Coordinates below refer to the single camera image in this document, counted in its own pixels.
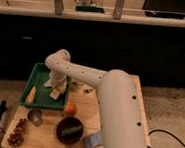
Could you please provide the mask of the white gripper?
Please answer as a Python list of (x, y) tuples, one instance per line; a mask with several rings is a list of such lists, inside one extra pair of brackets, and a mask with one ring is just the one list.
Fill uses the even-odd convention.
[(64, 94), (66, 91), (66, 75), (64, 73), (57, 73), (57, 71), (51, 71), (49, 80), (51, 83), (51, 87), (56, 89), (58, 92)]

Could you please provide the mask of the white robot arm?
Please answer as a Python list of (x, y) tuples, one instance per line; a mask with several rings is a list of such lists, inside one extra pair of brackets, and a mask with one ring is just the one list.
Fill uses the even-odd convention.
[(61, 49), (47, 58), (51, 72), (66, 74), (96, 89), (104, 148), (148, 148), (142, 113), (131, 76), (122, 70), (102, 71), (69, 62)]

